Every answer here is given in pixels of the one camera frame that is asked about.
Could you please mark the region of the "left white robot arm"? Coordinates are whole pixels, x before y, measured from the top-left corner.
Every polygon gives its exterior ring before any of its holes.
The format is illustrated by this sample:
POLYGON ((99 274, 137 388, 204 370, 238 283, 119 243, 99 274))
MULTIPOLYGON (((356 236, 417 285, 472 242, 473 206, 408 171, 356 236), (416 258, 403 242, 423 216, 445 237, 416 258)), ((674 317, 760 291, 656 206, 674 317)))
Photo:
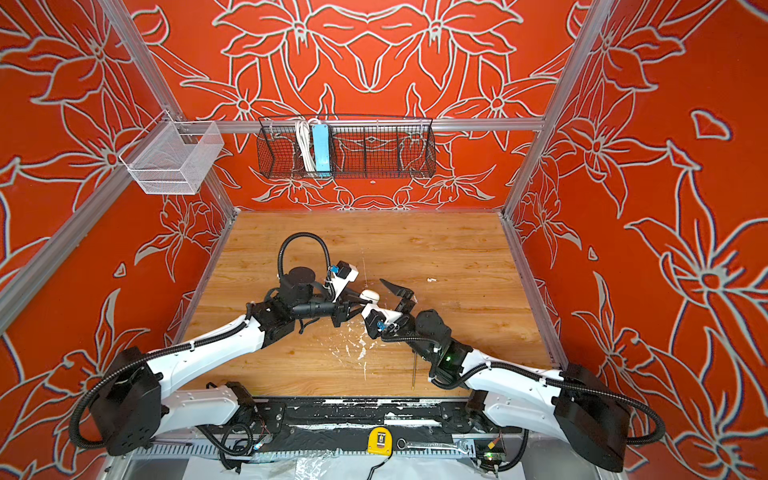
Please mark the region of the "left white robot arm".
POLYGON ((256 407, 238 382, 208 390, 187 384, 238 357, 263 350, 295 330, 329 318, 334 325, 360 314, 349 284, 357 269, 328 267, 323 282, 307 267, 278 274, 280 284, 243 315, 192 340, 148 353, 131 347, 77 402, 68 436, 78 448, 103 449, 116 457, 149 446, 158 436, 197 429, 220 452, 246 456, 255 442, 256 407))

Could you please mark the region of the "white earbud charging case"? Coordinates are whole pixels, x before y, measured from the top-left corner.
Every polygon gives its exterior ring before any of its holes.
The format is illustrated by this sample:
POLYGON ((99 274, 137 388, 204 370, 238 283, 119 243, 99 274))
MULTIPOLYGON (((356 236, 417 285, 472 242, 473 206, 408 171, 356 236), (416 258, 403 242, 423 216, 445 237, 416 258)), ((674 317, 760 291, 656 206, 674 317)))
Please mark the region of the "white earbud charging case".
POLYGON ((373 290, 363 290, 360 293, 360 298, 371 303, 377 303, 380 300, 380 295, 373 290))

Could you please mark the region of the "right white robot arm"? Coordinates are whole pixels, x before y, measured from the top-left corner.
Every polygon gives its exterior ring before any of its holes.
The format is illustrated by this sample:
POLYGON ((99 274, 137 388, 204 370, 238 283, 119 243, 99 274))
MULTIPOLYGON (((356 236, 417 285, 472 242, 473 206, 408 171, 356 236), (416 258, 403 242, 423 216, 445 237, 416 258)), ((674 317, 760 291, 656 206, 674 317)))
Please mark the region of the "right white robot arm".
POLYGON ((376 292, 361 293, 368 335, 407 344, 429 363, 432 385, 469 390, 469 409, 495 427, 565 441, 584 460, 616 473, 624 468, 627 447, 663 439, 666 425, 657 412, 610 390, 582 366, 544 370, 492 357, 455 340, 436 310, 414 314, 413 291, 391 282, 384 285, 400 302, 390 310, 380 306, 376 292))

